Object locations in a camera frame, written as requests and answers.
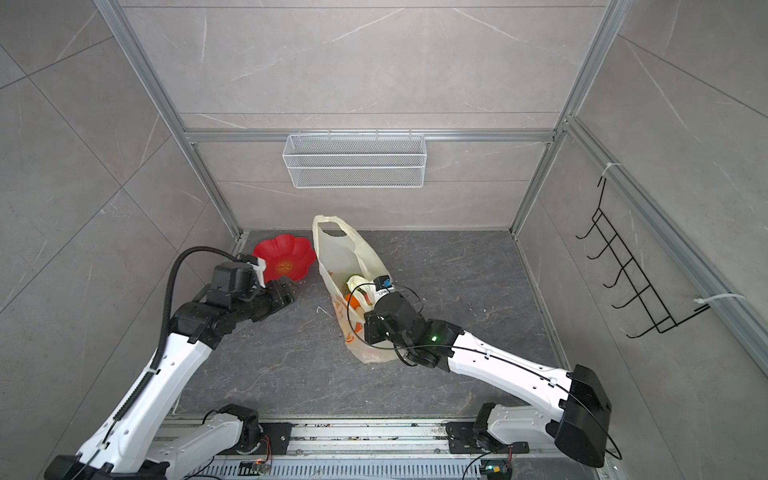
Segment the robotic arm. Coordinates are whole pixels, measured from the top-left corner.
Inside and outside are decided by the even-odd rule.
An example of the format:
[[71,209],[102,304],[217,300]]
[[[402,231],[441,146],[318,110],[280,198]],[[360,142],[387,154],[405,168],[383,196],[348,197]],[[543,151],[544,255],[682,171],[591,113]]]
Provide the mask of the robotic arm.
[[513,442],[551,442],[561,452],[592,467],[604,463],[611,403],[597,375],[576,365],[573,372],[539,365],[480,340],[459,326],[425,319],[410,302],[391,290],[387,277],[374,280],[384,290],[366,313],[366,342],[383,339],[407,349],[406,359],[439,367],[486,383],[525,400],[536,408],[526,412],[485,404],[473,428],[478,447],[495,452]]
[[[167,292],[173,292],[181,261],[198,250],[215,249],[194,247],[183,252],[171,269]],[[260,321],[294,301],[292,284],[285,277],[264,283],[263,260],[230,258],[237,261],[216,266],[210,285],[173,316],[167,293],[154,358],[78,454],[53,460],[46,480],[180,480],[201,460],[224,450],[256,451],[263,441],[258,414],[236,405],[217,410],[192,432],[151,448],[181,390],[222,338],[237,323]],[[367,343],[389,340],[415,364],[480,379],[532,405],[521,410],[486,403],[470,442],[497,452],[516,442],[551,445],[554,439],[555,446],[574,460],[603,465],[611,404],[594,372],[583,366],[568,372],[504,352],[452,323],[425,319],[392,289],[388,277],[375,283],[378,301],[365,315]]]
[[[201,250],[216,249],[184,251],[171,268],[167,292],[173,292],[175,272],[185,256]],[[222,338],[238,323],[258,322],[294,301],[293,284],[286,277],[265,284],[263,270],[264,261],[252,256],[216,266],[210,284],[164,318],[153,360],[107,421],[77,455],[57,456],[45,471],[46,480],[178,480],[201,459],[223,450],[253,452],[263,441],[258,414],[231,404],[192,433],[157,449],[150,446],[181,390]],[[170,311],[168,293],[166,308]]]

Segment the wire mesh basket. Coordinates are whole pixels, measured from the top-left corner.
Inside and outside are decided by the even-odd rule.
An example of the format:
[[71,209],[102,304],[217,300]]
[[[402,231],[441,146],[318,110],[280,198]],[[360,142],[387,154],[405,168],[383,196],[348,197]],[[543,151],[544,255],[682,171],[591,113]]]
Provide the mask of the wire mesh basket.
[[421,187],[427,147],[418,134],[294,134],[283,160],[296,188]]

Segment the plastic bag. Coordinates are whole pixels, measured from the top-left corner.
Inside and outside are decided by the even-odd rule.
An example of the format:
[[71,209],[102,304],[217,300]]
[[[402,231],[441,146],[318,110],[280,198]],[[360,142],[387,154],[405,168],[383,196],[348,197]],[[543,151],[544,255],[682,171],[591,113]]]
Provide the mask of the plastic bag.
[[[323,231],[321,223],[335,223],[346,235],[332,236]],[[318,215],[312,223],[312,236],[317,254],[320,276],[331,295],[336,320],[344,335],[346,348],[363,363],[388,362],[397,355],[392,350],[379,350],[361,342],[349,328],[345,296],[349,294],[346,281],[352,275],[376,278],[389,275],[384,263],[370,245],[347,222],[338,217]],[[360,338],[365,338],[365,320],[355,310],[349,308],[349,319],[355,326]],[[377,346],[392,347],[391,342],[381,342]]]

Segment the zip tie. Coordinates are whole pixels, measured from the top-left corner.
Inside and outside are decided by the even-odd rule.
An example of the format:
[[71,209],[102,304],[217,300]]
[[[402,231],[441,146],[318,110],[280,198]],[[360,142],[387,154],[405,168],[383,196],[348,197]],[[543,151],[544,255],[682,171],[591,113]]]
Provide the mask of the zip tie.
[[600,174],[601,177],[605,177],[605,172],[608,171],[609,168],[613,167],[614,165],[621,165],[621,164],[612,164],[611,162],[608,162],[605,164],[605,169],[603,169],[603,173]]
[[744,295],[739,295],[738,293],[719,293],[717,295],[708,296],[707,298],[694,298],[694,302],[704,305],[705,303],[709,303],[712,300],[727,297],[741,298],[742,300],[746,300]]

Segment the red plastic bowl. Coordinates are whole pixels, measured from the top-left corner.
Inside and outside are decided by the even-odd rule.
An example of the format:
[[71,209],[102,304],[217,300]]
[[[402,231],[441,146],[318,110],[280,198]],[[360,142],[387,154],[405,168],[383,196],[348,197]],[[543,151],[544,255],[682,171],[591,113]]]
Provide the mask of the red plastic bowl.
[[317,255],[309,240],[294,237],[288,233],[265,240],[253,249],[253,255],[266,261],[264,281],[269,282],[283,275],[294,282],[301,280],[310,271]]

